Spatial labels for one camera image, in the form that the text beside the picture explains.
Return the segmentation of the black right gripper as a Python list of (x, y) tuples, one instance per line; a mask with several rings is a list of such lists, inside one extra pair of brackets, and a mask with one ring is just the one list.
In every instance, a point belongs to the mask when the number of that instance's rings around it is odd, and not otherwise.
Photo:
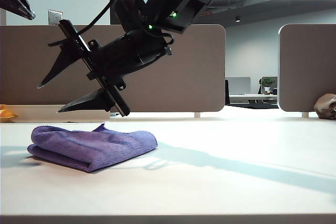
[(38, 88), (45, 86), (67, 67), (81, 59), (89, 69), (87, 78), (96, 80), (100, 89), (64, 105), (58, 112), (78, 110), (108, 112), (111, 108), (116, 108), (122, 116), (129, 115), (130, 108), (119, 93), (126, 88), (123, 77), (149, 66), (164, 55), (171, 54), (164, 38), (153, 37), (142, 29), (133, 29), (101, 46), (95, 39), (84, 42), (68, 20), (61, 20), (59, 27), (66, 40), (60, 45), (60, 54)]

